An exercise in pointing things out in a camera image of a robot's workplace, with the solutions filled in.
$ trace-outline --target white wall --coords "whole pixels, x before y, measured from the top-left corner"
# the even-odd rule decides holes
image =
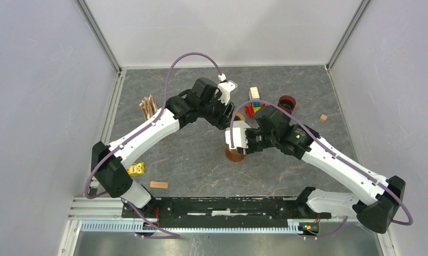
[[[87,0],[123,67],[326,64],[360,0]],[[182,61],[205,66],[202,58]]]
[[[114,80],[75,1],[0,1],[0,255],[56,255]]]
[[[372,1],[333,79],[362,163],[407,183],[400,255],[428,255],[428,1]]]

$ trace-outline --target gray marble tabletop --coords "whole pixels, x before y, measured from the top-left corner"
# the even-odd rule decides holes
[[[140,102],[152,94],[162,104],[167,69],[128,70],[110,140],[129,133],[145,121]],[[282,95],[296,101],[293,115],[318,131],[334,147],[355,159],[350,137],[334,88],[322,66],[228,67],[223,72],[238,84],[232,101],[248,100],[249,88],[258,87],[262,99],[277,102]],[[218,82],[214,68],[173,71],[169,96],[190,89],[199,77]],[[325,123],[319,122],[324,114]],[[246,116],[252,127],[256,122]],[[199,119],[171,134],[136,162],[145,163],[145,175],[135,180],[149,188],[150,181],[166,181],[168,189],[149,189],[154,196],[298,195],[305,187],[348,191],[338,181],[275,148],[247,155],[239,162],[225,157],[224,131]]]

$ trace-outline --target yellow toy brick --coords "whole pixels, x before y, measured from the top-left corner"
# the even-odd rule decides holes
[[[145,163],[132,164],[128,169],[128,174],[132,177],[145,174]]]

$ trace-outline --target cable connector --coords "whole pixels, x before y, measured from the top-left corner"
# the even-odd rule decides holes
[[[221,82],[225,82],[227,80],[227,76],[223,73],[221,75],[218,75],[217,77],[219,77],[219,80]]]

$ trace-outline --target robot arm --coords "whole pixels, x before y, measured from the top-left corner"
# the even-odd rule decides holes
[[[234,122],[233,140],[236,147],[230,147],[231,149],[236,149],[241,154],[251,154],[265,148],[276,147],[285,155],[295,156],[318,167],[344,184],[352,193],[327,192],[308,187],[303,194],[308,194],[307,205],[314,212],[357,217],[367,228],[377,233],[386,232],[399,204],[384,189],[336,158],[340,156],[367,172],[400,199],[405,188],[402,179],[397,176],[388,179],[361,166],[308,127],[324,145],[336,153],[336,156],[332,156],[313,141],[299,125],[289,125],[290,118],[272,106],[257,111],[255,119],[259,125],[257,129],[244,127],[240,121]],[[229,129],[225,132],[225,139],[227,144],[231,145]]]
[[[95,178],[111,197],[122,197],[142,208],[151,200],[151,194],[132,180],[126,170],[150,147],[199,117],[219,129],[226,128],[234,110],[234,104],[229,101],[230,93],[236,87],[232,81],[221,81],[217,85],[207,78],[199,78],[192,89],[167,100],[163,114],[156,122],[153,121],[161,109],[129,134],[109,145],[96,143],[92,149],[92,168],[116,148],[119,147],[120,150],[104,162],[94,175]],[[151,127],[124,143],[148,125]]]

